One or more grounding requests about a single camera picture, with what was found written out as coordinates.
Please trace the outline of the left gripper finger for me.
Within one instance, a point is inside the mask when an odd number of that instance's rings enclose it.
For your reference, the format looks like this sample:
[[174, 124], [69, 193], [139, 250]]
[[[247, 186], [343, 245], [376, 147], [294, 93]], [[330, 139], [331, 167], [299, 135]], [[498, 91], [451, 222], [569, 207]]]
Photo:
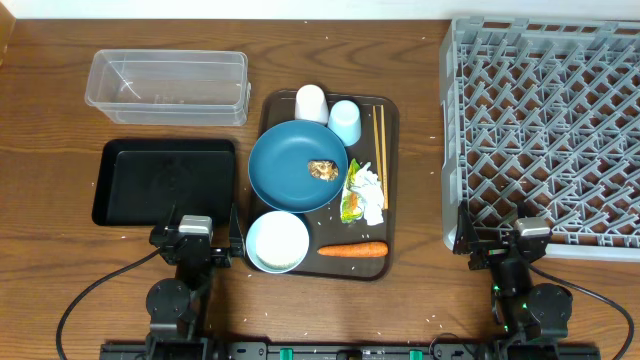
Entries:
[[169, 231], [174, 227], [174, 217], [176, 213], [176, 203], [173, 203], [162, 222], [162, 230]]
[[238, 211], [235, 204], [232, 205], [230, 212], [229, 244], [229, 251], [232, 257], [242, 258], [245, 256], [245, 241], [240, 228]]

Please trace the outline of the white tissue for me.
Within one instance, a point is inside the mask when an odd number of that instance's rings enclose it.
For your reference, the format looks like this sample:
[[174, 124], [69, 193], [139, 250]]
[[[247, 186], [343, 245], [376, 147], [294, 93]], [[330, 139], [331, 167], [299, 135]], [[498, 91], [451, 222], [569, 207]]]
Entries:
[[378, 176], [370, 170], [371, 163], [366, 163], [355, 173], [351, 191], [357, 195], [358, 208], [368, 226], [384, 222], [382, 210], [384, 194]]

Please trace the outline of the green snack wrapper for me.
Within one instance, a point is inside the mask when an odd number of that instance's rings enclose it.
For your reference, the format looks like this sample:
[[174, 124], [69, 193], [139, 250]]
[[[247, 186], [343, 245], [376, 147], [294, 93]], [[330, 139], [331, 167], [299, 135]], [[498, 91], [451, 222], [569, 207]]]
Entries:
[[361, 166], [356, 159], [352, 159], [341, 194], [340, 219], [344, 224], [353, 223], [363, 217], [364, 210], [360, 204], [360, 197], [352, 190], [356, 174], [360, 169]]

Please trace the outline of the orange carrot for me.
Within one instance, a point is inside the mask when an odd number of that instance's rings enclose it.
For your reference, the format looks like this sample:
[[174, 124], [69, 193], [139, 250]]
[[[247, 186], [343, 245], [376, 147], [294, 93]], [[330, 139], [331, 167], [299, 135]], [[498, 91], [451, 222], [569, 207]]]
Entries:
[[384, 242], [365, 242], [321, 247], [317, 253], [322, 256], [340, 258], [378, 258], [385, 257], [389, 248]]

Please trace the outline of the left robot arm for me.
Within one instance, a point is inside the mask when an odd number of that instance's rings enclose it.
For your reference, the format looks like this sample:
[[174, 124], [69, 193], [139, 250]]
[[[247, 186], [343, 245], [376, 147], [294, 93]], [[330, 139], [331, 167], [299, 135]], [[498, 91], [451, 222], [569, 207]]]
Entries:
[[232, 259], [246, 254], [238, 212], [231, 206], [229, 245], [214, 247], [214, 222], [208, 216], [185, 215], [166, 219], [151, 231], [149, 242], [159, 256], [176, 268], [172, 278], [152, 286], [146, 297], [150, 332], [142, 355], [148, 360], [226, 359], [226, 346], [201, 333], [212, 278], [217, 269], [229, 268]]

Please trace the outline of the brown food scrap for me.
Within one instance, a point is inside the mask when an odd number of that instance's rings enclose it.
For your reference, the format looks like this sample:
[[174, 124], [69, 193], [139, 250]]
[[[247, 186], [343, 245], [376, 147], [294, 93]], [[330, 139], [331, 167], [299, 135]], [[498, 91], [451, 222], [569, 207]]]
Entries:
[[310, 175], [315, 179], [331, 182], [339, 176], [339, 168], [331, 160], [311, 160], [307, 167]]

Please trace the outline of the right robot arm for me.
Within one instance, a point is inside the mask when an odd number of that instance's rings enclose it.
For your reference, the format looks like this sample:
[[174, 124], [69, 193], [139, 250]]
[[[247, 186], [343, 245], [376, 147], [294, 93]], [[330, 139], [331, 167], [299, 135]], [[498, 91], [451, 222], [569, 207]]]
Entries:
[[483, 240], [464, 203], [458, 207], [453, 252], [469, 257], [470, 270], [489, 270], [492, 312], [506, 335], [472, 352], [474, 359], [558, 359], [558, 341], [568, 336], [573, 296], [551, 283], [534, 284], [532, 263], [546, 255], [549, 225], [528, 217], [524, 206], [503, 240]]

